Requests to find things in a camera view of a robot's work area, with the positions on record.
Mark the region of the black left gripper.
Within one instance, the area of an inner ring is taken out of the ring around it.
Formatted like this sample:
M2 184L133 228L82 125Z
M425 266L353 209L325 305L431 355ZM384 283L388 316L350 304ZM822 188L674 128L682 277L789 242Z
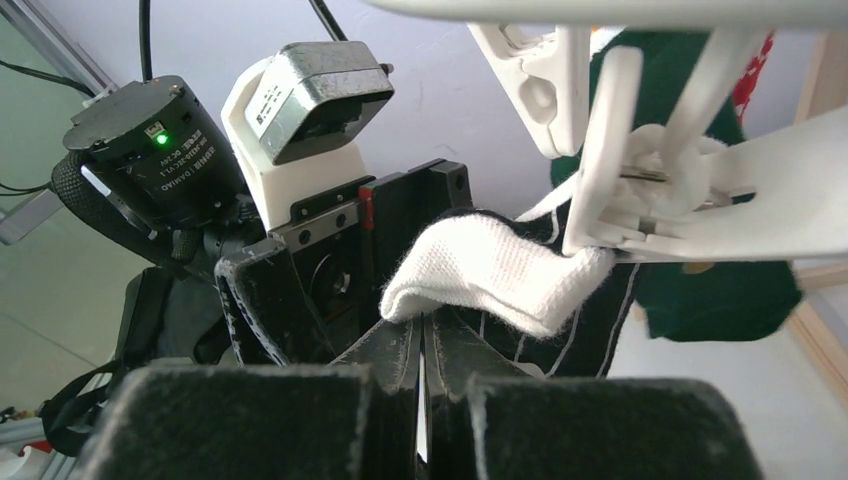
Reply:
M295 203L273 239L215 265L237 362L330 363L379 321L380 290L416 236L472 204L467 167L445 159Z

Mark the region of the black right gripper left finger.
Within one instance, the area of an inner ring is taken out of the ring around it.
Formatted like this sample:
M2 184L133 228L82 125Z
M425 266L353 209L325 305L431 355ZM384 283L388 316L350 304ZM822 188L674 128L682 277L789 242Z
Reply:
M106 405L76 479L411 479L421 328L381 321L327 365L164 363Z

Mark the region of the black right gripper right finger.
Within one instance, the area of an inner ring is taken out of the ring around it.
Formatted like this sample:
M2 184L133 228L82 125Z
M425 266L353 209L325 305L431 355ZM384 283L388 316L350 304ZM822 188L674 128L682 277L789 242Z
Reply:
M759 479L730 403L690 379L539 379L450 309L423 321L433 479Z

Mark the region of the black white striped sock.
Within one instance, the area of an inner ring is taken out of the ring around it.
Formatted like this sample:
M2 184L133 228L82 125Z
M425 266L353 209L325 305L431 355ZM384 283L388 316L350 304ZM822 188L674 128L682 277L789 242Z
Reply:
M516 363L546 377L608 375L640 278L614 251L560 253L563 218L513 221L455 211L413 241L379 303L399 323L442 306L478 312L473 326Z

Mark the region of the red white patterned sock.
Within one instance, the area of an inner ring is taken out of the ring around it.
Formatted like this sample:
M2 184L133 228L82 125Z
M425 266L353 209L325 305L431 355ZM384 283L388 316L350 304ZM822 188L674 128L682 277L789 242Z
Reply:
M757 87L762 70L769 59L771 50L774 46L774 36L774 30L768 33L757 53L751 57L745 71L737 81L732 92L732 104L739 124L743 123L743 118L750 104L751 96Z

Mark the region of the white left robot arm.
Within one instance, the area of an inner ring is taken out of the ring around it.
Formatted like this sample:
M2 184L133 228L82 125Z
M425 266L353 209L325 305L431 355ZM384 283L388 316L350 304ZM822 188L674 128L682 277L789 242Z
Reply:
M363 344L380 330L376 286L413 229L468 200L464 165L437 159L379 179L332 159L315 193L285 203L293 225L268 236L224 134L180 77L95 101L63 143L54 193L151 267L128 288L109 382L88 390L81 376L42 406L55 450L79 455L131 374L180 355L165 333L206 316L179 292L196 280L217 295L216 321L190 341L195 376L179 382L176 406L158 396L145 425L174 440L182 422L193 447L239 440L300 461L416 457L418 333L391 330L387 353Z

